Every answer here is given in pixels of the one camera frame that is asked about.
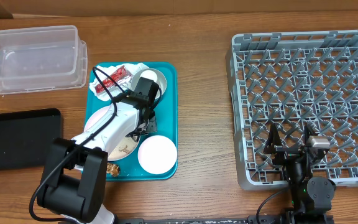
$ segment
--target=blue tray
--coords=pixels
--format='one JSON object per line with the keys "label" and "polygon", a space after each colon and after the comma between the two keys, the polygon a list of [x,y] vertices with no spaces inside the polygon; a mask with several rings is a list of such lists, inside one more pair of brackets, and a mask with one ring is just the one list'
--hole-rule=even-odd
{"label": "blue tray", "polygon": [[[128,62],[103,62],[98,64],[101,67],[117,66]],[[162,135],[168,137],[178,147],[178,84],[177,71],[173,65],[167,62],[144,62],[150,68],[161,71],[167,79],[167,90],[162,96],[160,103],[154,109],[157,119],[157,132],[148,136],[142,136],[138,147],[129,156],[114,161],[112,163],[119,165],[121,173],[117,177],[106,174],[107,181],[128,181],[128,180],[165,180],[170,178],[178,168],[178,162],[172,169],[164,174],[150,174],[143,170],[137,159],[137,151],[144,139],[153,135]],[[89,75],[90,82],[94,80],[93,72]],[[90,116],[98,109],[108,106],[109,101],[101,101],[88,89],[88,99],[86,102],[85,124]]]}

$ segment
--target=gray dish rack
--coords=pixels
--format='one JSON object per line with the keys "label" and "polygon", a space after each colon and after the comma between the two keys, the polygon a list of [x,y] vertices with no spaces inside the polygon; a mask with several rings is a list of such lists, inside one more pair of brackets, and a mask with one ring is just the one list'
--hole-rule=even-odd
{"label": "gray dish rack", "polygon": [[313,174],[358,186],[358,30],[237,34],[226,68],[243,189],[287,185],[263,153],[270,122],[288,147],[303,144],[307,123],[327,136],[331,150]]}

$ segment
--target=wooden table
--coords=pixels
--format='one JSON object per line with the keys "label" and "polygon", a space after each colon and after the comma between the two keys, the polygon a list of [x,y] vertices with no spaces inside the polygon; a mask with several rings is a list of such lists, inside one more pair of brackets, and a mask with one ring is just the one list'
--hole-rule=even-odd
{"label": "wooden table", "polygon": [[[224,62],[231,37],[358,29],[358,12],[0,20],[0,29],[68,24],[77,26],[88,45],[88,70],[99,62],[166,61],[178,72],[177,173],[164,181],[109,182],[105,206],[122,218],[247,217],[273,192],[246,192],[237,183]],[[58,108],[64,117],[64,137],[70,139],[83,128],[86,93],[84,87],[0,95],[0,113]],[[41,173],[41,167],[0,171],[0,223],[36,223],[28,204]],[[266,204],[262,214],[276,214],[289,205],[289,196],[282,195]],[[55,217],[39,207],[35,212]],[[336,223],[358,223],[358,188],[338,189],[330,214]]]}

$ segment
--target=food crumbs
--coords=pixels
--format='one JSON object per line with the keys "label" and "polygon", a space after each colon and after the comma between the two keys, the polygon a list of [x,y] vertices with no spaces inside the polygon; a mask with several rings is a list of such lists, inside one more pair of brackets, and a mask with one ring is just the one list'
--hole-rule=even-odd
{"label": "food crumbs", "polygon": [[117,164],[107,163],[106,173],[111,174],[113,177],[117,177],[120,173],[120,168]]}

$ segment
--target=wire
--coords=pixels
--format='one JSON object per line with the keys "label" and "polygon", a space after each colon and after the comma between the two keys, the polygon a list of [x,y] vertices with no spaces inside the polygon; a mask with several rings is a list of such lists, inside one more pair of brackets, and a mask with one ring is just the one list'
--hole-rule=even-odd
{"label": "wire", "polygon": [[162,97],[162,91],[161,88],[158,88],[158,91],[160,92],[160,97],[157,99],[157,102],[154,103],[154,105],[150,108],[151,110],[154,110],[154,108],[160,103],[161,97]]}
{"label": "wire", "polygon": [[103,87],[103,89],[106,91],[106,93],[109,95],[110,99],[111,99],[111,103],[114,106],[114,112],[112,114],[112,116],[100,127],[98,128],[94,133],[90,134],[90,136],[88,138],[86,138],[81,144],[79,144],[78,146],[76,146],[74,148],[74,150],[72,150],[67,156],[64,157],[64,159],[62,159],[62,161],[59,162],[59,164],[51,171],[51,173],[49,173],[49,175],[44,179],[44,181],[37,187],[37,189],[35,190],[35,192],[32,194],[31,199],[30,199],[30,204],[29,204],[29,213],[31,215],[31,217],[34,220],[40,221],[40,222],[70,222],[70,223],[77,223],[76,221],[72,220],[71,218],[41,218],[38,217],[35,213],[34,213],[34,202],[35,202],[35,198],[38,196],[38,193],[40,191],[40,189],[47,183],[47,181],[51,178],[52,175],[54,175],[54,173],[56,173],[56,171],[60,170],[70,159],[72,159],[78,150],[80,150],[80,148],[82,148],[86,143],[88,143],[90,140],[92,140],[95,136],[97,136],[105,127],[107,127],[107,125],[109,125],[109,123],[111,123],[113,121],[113,119],[116,117],[117,115],[117,103],[114,101],[114,98],[112,97],[111,93],[108,91],[107,87],[103,84],[103,82],[100,80],[100,78],[97,76],[95,69],[101,71],[98,68],[93,67],[92,71],[96,77],[96,79],[100,82],[101,86]]}
{"label": "wire", "polygon": [[309,150],[308,150],[307,147],[305,149],[305,156],[306,156],[306,172],[304,174],[304,177],[301,180],[301,183],[306,178],[306,176],[310,178],[310,173],[309,173]]}
{"label": "wire", "polygon": [[[94,73],[96,79],[99,81],[100,85],[102,85],[102,87],[103,87],[102,81],[100,80],[100,78],[99,78],[98,75],[96,74],[95,70],[97,70],[97,71],[101,72],[103,75],[105,75],[105,76],[106,76],[108,79],[110,79],[114,84],[116,84],[116,86],[117,86],[123,93],[125,93],[125,91],[121,88],[121,86],[118,85],[118,83],[117,83],[113,78],[111,78],[108,74],[106,74],[106,72],[102,71],[100,68],[93,67],[93,68],[92,68],[92,71],[93,71],[93,73]],[[108,95],[110,96],[110,98],[112,98],[111,94],[109,94],[110,92],[107,91],[107,88],[105,88],[105,87],[106,87],[106,86],[103,87],[104,90],[108,93]]]}
{"label": "wire", "polygon": [[256,211],[256,222],[258,224],[260,224],[260,221],[259,221],[259,213],[260,213],[260,210],[262,209],[262,207],[266,204],[266,202],[268,202],[270,199],[278,196],[279,194],[282,194],[284,192],[286,192],[287,190],[289,190],[291,187],[288,186],[288,187],[285,187],[284,189],[281,189],[280,191],[272,194],[270,197],[266,198],[266,200],[264,200],[260,205],[259,205],[259,208],[258,210]]}

